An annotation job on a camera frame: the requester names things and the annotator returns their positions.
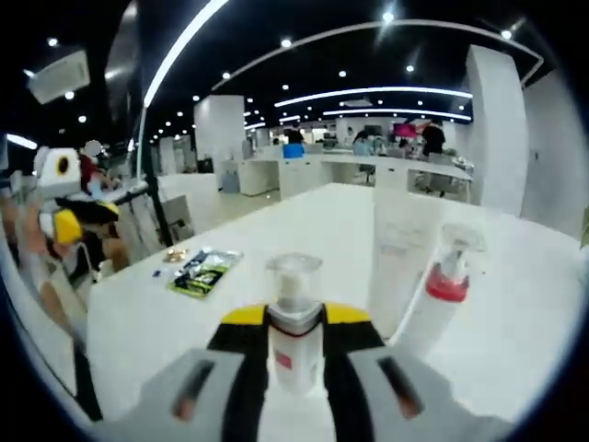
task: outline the person sitting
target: person sitting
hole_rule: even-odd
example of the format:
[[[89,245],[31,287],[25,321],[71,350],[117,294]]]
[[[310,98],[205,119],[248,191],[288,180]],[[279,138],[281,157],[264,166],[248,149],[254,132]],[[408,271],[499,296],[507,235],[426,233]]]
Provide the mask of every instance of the person sitting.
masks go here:
[[[353,154],[358,157],[370,157],[373,155],[372,147],[368,143],[368,134],[366,131],[360,131],[352,144]],[[375,166],[361,164],[360,171],[366,173],[366,184],[370,182],[370,177],[375,174]]]

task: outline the blue object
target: blue object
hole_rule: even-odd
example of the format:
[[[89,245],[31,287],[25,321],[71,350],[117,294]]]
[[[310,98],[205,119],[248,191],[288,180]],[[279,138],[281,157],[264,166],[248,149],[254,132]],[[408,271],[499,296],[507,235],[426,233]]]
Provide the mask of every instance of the blue object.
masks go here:
[[[300,143],[292,143],[283,146],[283,156],[285,158],[302,158],[305,154],[305,149]]]

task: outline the ceiling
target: ceiling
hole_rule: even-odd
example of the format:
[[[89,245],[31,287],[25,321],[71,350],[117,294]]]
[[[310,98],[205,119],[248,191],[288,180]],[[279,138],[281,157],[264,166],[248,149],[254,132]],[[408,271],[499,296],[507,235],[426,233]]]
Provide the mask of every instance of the ceiling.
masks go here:
[[[19,134],[39,144],[83,145],[96,138],[102,143],[125,142],[129,128],[114,124],[104,80],[110,46],[115,38],[126,0],[88,0],[78,2],[33,2],[14,4],[15,17],[27,17],[27,31],[18,34],[19,49],[10,53],[7,82],[2,90],[2,130]],[[206,4],[204,0],[139,0],[141,41],[140,82],[143,95],[170,46]],[[505,2],[486,2],[484,6],[453,7],[453,2],[424,0],[385,2],[381,0],[229,0],[229,2],[189,42],[156,94],[149,109],[145,134],[159,129],[164,135],[190,130],[194,95],[204,98],[221,81],[223,72],[241,66],[280,47],[281,39],[293,42],[345,26],[381,20],[391,10],[396,18],[424,18],[469,24],[499,32],[513,25],[522,15]],[[60,45],[78,44],[87,49],[91,84],[76,92],[71,101],[57,99],[41,106],[26,89],[28,69],[48,56],[53,48],[47,39]],[[544,55],[533,28],[525,23],[514,39]],[[480,44],[511,54],[521,76],[535,58],[487,37],[454,29],[388,27],[368,29],[329,37],[282,52],[230,79],[214,93],[238,94],[252,98],[247,111],[259,111],[248,123],[264,116],[268,125],[288,115],[308,114],[316,119],[322,111],[333,111],[346,99],[362,96],[321,99],[283,109],[273,104],[318,92],[352,87],[422,86],[465,89],[465,61],[470,44]],[[415,71],[405,67],[413,64]],[[552,68],[546,63],[539,73]],[[344,70],[347,76],[340,77]],[[368,94],[382,107],[452,111],[455,97],[432,94]],[[87,122],[77,117],[86,115]]]

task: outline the small packet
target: small packet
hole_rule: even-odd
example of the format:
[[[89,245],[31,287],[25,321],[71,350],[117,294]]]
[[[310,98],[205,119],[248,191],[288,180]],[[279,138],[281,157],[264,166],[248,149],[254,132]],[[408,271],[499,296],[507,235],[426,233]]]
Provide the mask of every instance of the small packet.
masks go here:
[[[189,297],[205,298],[242,257],[243,254],[236,251],[202,248],[174,273],[168,287]]]

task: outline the white wall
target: white wall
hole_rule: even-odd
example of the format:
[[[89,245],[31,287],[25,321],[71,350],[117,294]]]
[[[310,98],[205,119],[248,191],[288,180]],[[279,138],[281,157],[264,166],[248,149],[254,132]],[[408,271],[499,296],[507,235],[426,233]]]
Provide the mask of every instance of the white wall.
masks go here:
[[[522,217],[581,237],[589,152],[575,103],[556,72],[524,91],[529,165]]]
[[[225,174],[224,161],[237,156],[246,140],[244,109],[244,98],[238,95],[211,95],[194,106],[198,159],[213,159],[219,187]]]
[[[514,59],[471,45],[467,73],[474,119],[472,200],[519,216],[527,172],[528,131]]]

